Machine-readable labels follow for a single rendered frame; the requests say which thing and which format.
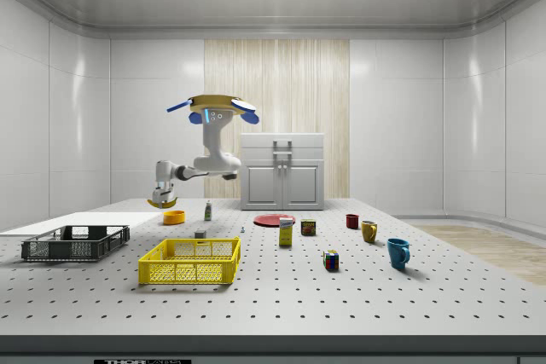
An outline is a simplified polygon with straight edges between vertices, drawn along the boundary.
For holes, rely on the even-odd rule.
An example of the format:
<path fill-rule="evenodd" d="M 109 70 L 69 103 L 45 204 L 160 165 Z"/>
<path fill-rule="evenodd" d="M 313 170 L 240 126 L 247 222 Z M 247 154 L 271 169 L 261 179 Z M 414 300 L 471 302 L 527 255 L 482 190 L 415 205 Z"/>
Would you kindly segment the dark grey basket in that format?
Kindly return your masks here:
<path fill-rule="evenodd" d="M 65 225 L 23 240 L 27 262 L 98 261 L 130 239 L 128 225 Z"/>

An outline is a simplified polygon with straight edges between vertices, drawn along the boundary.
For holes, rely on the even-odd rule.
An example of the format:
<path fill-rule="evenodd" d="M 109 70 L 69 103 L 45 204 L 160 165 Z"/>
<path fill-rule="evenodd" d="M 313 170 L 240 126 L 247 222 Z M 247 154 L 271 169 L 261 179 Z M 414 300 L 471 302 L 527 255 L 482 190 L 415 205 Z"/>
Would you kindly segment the yellow and white box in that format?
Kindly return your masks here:
<path fill-rule="evenodd" d="M 279 245 L 291 246 L 293 237 L 293 224 L 295 220 L 291 216 L 279 218 Z"/>

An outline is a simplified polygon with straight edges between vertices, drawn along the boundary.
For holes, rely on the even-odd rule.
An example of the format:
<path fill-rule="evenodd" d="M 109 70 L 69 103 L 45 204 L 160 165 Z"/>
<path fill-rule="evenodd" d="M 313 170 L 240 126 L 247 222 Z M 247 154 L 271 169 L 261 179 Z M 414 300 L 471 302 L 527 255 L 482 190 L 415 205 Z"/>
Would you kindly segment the yellow basket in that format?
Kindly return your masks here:
<path fill-rule="evenodd" d="M 241 240 L 166 239 L 138 261 L 141 284 L 230 284 L 241 259 Z"/>

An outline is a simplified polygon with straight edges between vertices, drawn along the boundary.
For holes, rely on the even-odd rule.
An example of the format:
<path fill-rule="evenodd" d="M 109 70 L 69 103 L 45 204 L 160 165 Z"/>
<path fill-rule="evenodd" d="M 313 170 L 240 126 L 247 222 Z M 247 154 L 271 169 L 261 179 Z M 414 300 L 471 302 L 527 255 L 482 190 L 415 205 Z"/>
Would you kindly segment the red plate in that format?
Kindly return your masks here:
<path fill-rule="evenodd" d="M 253 219 L 253 223 L 260 227 L 279 228 L 281 226 L 281 220 L 289 221 L 291 224 L 295 223 L 295 217 L 286 214 L 258 215 Z"/>

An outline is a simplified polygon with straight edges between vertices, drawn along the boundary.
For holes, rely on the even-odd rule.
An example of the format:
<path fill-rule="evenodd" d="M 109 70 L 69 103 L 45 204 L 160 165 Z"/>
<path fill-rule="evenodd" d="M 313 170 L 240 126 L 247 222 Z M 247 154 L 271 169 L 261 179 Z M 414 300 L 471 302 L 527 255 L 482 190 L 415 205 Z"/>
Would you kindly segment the drone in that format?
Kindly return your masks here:
<path fill-rule="evenodd" d="M 192 124 L 202 124 L 203 121 L 209 123 L 220 110 L 233 111 L 235 115 L 241 115 L 241 118 L 249 124 L 259 122 L 255 106 L 239 97 L 230 95 L 197 95 L 176 106 L 167 108 L 166 111 L 171 113 L 186 106 L 190 107 L 189 121 Z"/>

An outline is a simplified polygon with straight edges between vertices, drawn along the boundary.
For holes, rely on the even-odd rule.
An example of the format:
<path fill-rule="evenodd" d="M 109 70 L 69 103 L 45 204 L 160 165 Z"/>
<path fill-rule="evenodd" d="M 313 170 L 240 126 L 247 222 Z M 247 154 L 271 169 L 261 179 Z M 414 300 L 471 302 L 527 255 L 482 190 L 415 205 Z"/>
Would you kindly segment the white cabinet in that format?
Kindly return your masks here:
<path fill-rule="evenodd" d="M 322 133 L 241 134 L 243 210 L 321 210 Z"/>

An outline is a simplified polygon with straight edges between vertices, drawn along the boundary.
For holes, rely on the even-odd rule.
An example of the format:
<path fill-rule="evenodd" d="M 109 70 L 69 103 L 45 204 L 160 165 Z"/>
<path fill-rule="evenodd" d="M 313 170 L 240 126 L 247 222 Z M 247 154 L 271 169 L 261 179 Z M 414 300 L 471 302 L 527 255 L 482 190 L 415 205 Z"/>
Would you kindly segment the blue mug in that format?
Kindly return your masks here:
<path fill-rule="evenodd" d="M 387 241 L 391 265 L 393 268 L 405 269 L 406 263 L 410 260 L 410 244 L 406 240 L 391 238 Z"/>

